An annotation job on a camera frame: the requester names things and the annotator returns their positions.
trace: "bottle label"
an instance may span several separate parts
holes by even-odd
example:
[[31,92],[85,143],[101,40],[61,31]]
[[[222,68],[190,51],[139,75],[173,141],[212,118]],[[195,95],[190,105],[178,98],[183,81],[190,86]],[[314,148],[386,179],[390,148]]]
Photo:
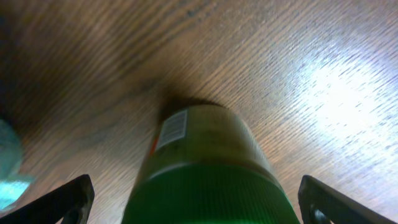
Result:
[[187,115],[188,111],[183,110],[163,122],[159,140],[156,145],[156,151],[171,142],[185,137],[187,131]]

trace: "wood grain surface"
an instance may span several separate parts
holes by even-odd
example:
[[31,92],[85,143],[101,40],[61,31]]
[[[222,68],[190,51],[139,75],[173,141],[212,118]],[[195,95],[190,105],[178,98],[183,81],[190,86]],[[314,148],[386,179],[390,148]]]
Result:
[[232,109],[299,217],[310,174],[398,222],[398,2],[0,2],[0,106],[22,138],[17,207],[81,175],[119,223],[162,105]]

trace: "blurry object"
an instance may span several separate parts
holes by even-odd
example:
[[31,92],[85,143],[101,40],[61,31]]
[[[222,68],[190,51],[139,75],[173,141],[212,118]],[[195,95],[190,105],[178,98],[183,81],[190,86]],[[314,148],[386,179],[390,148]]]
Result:
[[0,224],[86,224],[94,201],[90,176],[85,174],[0,218]]
[[298,203],[304,224],[395,224],[309,175],[301,181]]
[[162,110],[122,223],[300,223],[246,123],[195,101]]
[[9,210],[28,188],[33,178],[19,175],[22,148],[14,130],[0,119],[0,210]]

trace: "green bottle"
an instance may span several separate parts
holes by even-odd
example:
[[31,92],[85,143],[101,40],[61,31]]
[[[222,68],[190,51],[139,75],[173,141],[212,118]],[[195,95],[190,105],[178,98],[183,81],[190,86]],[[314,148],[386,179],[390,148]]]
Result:
[[299,220],[246,124],[226,108],[198,105],[159,127],[122,223]]

